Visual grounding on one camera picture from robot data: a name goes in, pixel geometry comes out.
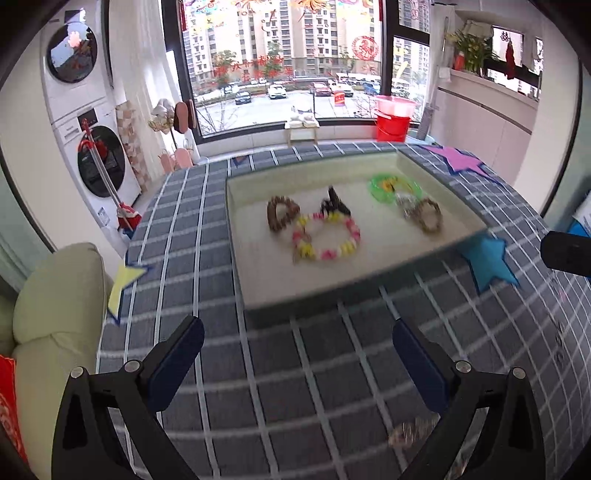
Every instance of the red mop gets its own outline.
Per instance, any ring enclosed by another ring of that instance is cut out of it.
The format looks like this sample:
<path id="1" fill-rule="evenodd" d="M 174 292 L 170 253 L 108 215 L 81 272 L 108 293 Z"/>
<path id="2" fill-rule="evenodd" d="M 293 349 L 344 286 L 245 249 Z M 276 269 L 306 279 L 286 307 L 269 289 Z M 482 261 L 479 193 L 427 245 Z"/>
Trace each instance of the red mop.
<path id="1" fill-rule="evenodd" d="M 119 198 L 117 189 L 113 185 L 102 160 L 107 156 L 107 149 L 103 142 L 95 142 L 94 138 L 92 138 L 92 133 L 86 119 L 82 120 L 82 129 L 86 132 L 86 138 L 83 138 L 78 145 L 78 152 L 82 151 L 84 147 L 90 150 L 90 155 L 95 162 L 99 175 L 103 180 L 111 199 L 115 202 L 115 206 L 117 207 L 119 228 L 122 228 L 124 231 L 129 231 L 129 233 L 133 233 L 142 219 L 142 216 L 129 205 L 124 204 L 121 201 L 121 198 Z"/>

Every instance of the green ring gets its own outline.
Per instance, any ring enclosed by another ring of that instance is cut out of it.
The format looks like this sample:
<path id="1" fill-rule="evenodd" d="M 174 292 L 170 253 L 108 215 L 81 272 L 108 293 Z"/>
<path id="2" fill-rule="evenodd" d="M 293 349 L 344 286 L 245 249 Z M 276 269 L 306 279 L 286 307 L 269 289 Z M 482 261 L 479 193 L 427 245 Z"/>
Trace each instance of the green ring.
<path id="1" fill-rule="evenodd" d="M 402 175 L 381 173 L 381 174 L 373 177 L 369 181 L 369 184 L 368 184 L 369 192 L 380 203 L 392 203 L 394 201 L 394 199 L 396 198 L 395 192 L 386 192 L 381 186 L 379 186 L 379 184 L 382 183 L 384 180 L 390 179 L 392 177 L 395 177 L 399 181 L 402 181 L 402 182 L 405 182 L 408 184 L 411 191 L 409 192 L 407 189 L 404 189 L 403 191 L 405 191 L 406 193 L 413 194 L 419 200 L 423 197 L 423 191 L 421 190 L 421 187 L 418 186 L 418 184 L 416 182 L 414 182 Z"/>

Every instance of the washing machine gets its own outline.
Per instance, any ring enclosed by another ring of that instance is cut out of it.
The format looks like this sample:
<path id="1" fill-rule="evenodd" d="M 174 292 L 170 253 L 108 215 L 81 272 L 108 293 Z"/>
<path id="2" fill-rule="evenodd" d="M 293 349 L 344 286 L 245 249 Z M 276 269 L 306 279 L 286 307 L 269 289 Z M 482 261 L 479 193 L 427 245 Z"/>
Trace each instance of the washing machine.
<path id="1" fill-rule="evenodd" d="M 71 0 L 41 31 L 41 71 L 52 124 L 112 96 L 102 38 L 102 5 L 100 0 Z"/>
<path id="2" fill-rule="evenodd" d="M 82 130 L 84 119 L 90 125 L 106 171 L 121 201 L 133 205 L 141 189 L 117 134 L 115 111 L 108 100 L 93 103 L 89 108 L 85 107 L 55 123 L 54 133 L 63 149 L 66 166 L 80 195 L 99 226 L 117 229 L 115 203 L 109 196 L 90 151 L 85 148 L 78 152 L 78 145 L 86 136 Z"/>

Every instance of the metal bolt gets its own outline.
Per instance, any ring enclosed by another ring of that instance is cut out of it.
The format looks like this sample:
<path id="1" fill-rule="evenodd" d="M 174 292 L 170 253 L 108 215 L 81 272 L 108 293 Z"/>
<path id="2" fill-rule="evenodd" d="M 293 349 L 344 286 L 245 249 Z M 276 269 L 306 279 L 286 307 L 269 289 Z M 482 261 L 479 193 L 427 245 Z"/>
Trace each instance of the metal bolt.
<path id="1" fill-rule="evenodd" d="M 71 372 L 70 372 L 70 376 L 72 378 L 78 378 L 81 377 L 82 374 L 84 373 L 84 369 L 82 367 L 75 367 Z"/>
<path id="2" fill-rule="evenodd" d="M 472 370 L 472 366 L 468 362 L 460 360 L 459 362 L 456 362 L 456 370 L 463 374 L 467 374 Z"/>
<path id="3" fill-rule="evenodd" d="M 124 366 L 125 371 L 129 373 L 137 372 L 139 370 L 140 363 L 137 360 L 130 360 Z"/>
<path id="4" fill-rule="evenodd" d="M 522 368 L 516 367 L 513 369 L 513 375 L 516 378 L 523 380 L 525 378 L 525 370 L 523 370 Z"/>

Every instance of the red pillow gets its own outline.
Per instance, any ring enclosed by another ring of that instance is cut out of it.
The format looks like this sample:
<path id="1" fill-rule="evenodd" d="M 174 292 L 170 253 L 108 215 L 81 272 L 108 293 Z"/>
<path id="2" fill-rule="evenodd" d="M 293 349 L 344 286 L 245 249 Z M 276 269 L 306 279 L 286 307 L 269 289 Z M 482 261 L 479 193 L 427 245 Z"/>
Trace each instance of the red pillow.
<path id="1" fill-rule="evenodd" d="M 0 423 L 18 454 L 25 463 L 28 463 L 21 431 L 18 429 L 17 393 L 14 387 L 15 367 L 16 363 L 12 358 L 0 355 Z"/>

